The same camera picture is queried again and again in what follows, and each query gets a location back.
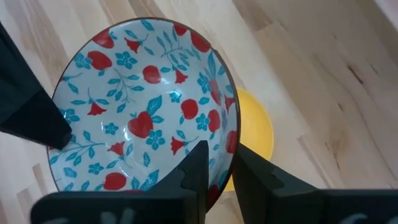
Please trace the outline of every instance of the wood grain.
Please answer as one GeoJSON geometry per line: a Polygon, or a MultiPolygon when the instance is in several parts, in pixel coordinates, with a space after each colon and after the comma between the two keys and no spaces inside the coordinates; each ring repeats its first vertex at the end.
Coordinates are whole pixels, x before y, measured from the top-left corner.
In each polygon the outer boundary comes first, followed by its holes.
{"type": "MultiPolygon", "coordinates": [[[[144,16],[182,22],[211,42],[236,85],[267,108],[273,163],[316,187],[396,188],[395,6],[394,0],[0,0],[0,21],[49,94],[76,51],[107,26],[144,16]]],[[[56,191],[45,149],[0,133],[0,169],[0,223],[27,223],[33,203],[56,191]]],[[[243,223],[234,192],[221,196],[206,222],[243,223]]]]}

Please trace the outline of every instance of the floral patterned bowl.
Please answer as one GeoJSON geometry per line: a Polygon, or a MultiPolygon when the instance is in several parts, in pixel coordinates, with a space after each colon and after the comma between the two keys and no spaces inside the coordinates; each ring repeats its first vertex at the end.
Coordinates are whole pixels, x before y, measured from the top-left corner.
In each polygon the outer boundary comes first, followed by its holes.
{"type": "Polygon", "coordinates": [[[53,96],[73,130],[64,149],[49,150],[58,189],[148,190],[207,140],[217,199],[238,143],[235,96],[218,52],[187,26],[141,18],[103,30],[53,96]]]}

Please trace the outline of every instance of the black plastic holder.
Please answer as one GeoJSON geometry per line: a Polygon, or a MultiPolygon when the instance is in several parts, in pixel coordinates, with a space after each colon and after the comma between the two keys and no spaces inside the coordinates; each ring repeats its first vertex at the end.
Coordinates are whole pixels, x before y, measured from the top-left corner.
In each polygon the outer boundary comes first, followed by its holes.
{"type": "Polygon", "coordinates": [[[204,224],[207,188],[208,145],[200,141],[147,192],[57,192],[40,199],[30,219],[32,224],[204,224]]]}

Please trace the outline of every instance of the bowl rim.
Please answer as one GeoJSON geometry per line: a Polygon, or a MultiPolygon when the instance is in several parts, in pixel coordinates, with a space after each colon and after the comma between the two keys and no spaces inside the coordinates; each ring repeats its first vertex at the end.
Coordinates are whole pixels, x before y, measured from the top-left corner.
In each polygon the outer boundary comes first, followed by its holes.
{"type": "MultiPolygon", "coordinates": [[[[222,64],[222,66],[224,66],[224,68],[225,68],[225,73],[226,73],[226,75],[227,75],[227,77],[228,77],[228,80],[229,80],[231,86],[232,86],[233,95],[234,95],[233,98],[234,98],[234,100],[235,100],[235,110],[236,110],[236,132],[237,132],[237,135],[236,135],[235,149],[234,149],[234,153],[233,153],[233,155],[232,155],[231,163],[230,163],[229,168],[228,168],[228,173],[227,173],[227,175],[226,175],[226,177],[225,177],[225,180],[224,180],[224,182],[223,182],[223,185],[219,188],[218,195],[215,197],[215,199],[214,199],[211,203],[206,203],[206,211],[208,212],[208,211],[213,207],[213,205],[217,202],[217,200],[220,198],[221,194],[224,192],[224,189],[225,189],[225,187],[226,187],[226,185],[227,185],[227,183],[228,183],[228,181],[229,181],[229,179],[231,178],[231,175],[232,175],[233,165],[234,165],[234,161],[235,161],[235,159],[236,159],[236,150],[238,150],[238,147],[239,147],[239,144],[240,144],[240,136],[241,136],[241,110],[240,110],[240,106],[239,106],[238,90],[237,90],[237,88],[236,88],[235,82],[234,82],[234,80],[233,80],[233,78],[232,78],[232,74],[231,74],[231,72],[230,72],[230,70],[229,70],[227,64],[225,63],[224,59],[221,57],[220,53],[219,53],[216,49],[214,49],[214,47],[212,46],[212,44],[211,44],[206,38],[204,38],[204,36],[202,36],[200,33],[198,33],[196,30],[194,30],[193,28],[191,28],[191,27],[189,27],[189,26],[187,26],[187,25],[185,25],[185,24],[182,24],[182,23],[180,23],[180,22],[177,22],[177,21],[175,21],[175,20],[166,19],[166,18],[162,18],[162,17],[137,17],[137,18],[132,18],[132,19],[126,19],[126,20],[124,20],[124,21],[117,22],[117,23],[115,23],[115,24],[113,24],[113,25],[107,26],[107,27],[105,27],[104,29],[102,29],[101,31],[99,31],[97,34],[95,34],[94,36],[92,36],[90,39],[88,39],[88,40],[76,51],[76,53],[73,55],[73,57],[69,60],[68,64],[67,64],[67,65],[65,66],[65,68],[63,69],[63,72],[62,72],[62,74],[61,74],[61,76],[60,76],[60,78],[59,78],[57,84],[55,85],[55,88],[54,88],[54,91],[53,91],[53,93],[52,93],[51,99],[53,100],[54,95],[55,95],[55,92],[57,91],[58,86],[59,86],[60,82],[62,81],[62,78],[63,78],[63,76],[64,76],[64,74],[65,74],[66,69],[67,69],[67,68],[69,67],[69,65],[73,62],[73,58],[76,57],[76,55],[77,55],[79,52],[81,52],[81,50],[82,50],[84,47],[86,47],[86,45],[89,44],[89,43],[93,40],[93,38],[94,38],[96,35],[98,35],[100,32],[102,32],[102,31],[104,31],[104,30],[106,30],[106,29],[110,29],[110,28],[112,28],[112,27],[116,27],[116,26],[119,26],[119,25],[121,25],[121,24],[125,24],[125,23],[128,23],[128,22],[140,21],[140,20],[144,20],[144,19],[165,21],[165,22],[169,22],[169,23],[172,23],[172,24],[178,24],[179,26],[182,26],[182,27],[186,28],[186,29],[189,30],[190,32],[194,32],[197,36],[199,36],[201,39],[203,39],[203,40],[210,46],[210,50],[212,50],[212,51],[214,52],[214,54],[217,56],[218,60],[219,60],[220,63],[222,64]]],[[[47,146],[46,148],[47,148],[47,160],[48,160],[48,159],[50,159],[50,158],[49,158],[49,147],[47,146]]],[[[58,192],[61,192],[61,190],[59,189],[59,187],[58,187],[58,185],[57,185],[57,183],[56,183],[56,181],[55,181],[55,177],[54,177],[54,174],[53,174],[53,170],[51,169],[51,165],[50,165],[49,162],[48,162],[48,165],[49,165],[49,168],[50,168],[51,176],[52,176],[52,179],[53,179],[53,181],[54,181],[55,187],[57,188],[57,191],[58,191],[58,192]]]]}

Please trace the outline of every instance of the yellow object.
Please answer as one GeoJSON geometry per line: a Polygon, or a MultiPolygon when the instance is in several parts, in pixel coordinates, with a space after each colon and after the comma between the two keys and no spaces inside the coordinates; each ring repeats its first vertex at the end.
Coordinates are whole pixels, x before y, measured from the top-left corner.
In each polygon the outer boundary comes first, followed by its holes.
{"type": "MultiPolygon", "coordinates": [[[[269,160],[274,149],[274,131],[267,111],[252,94],[238,88],[241,109],[240,142],[261,157],[269,160]]],[[[225,191],[234,190],[232,176],[225,191]]]]}

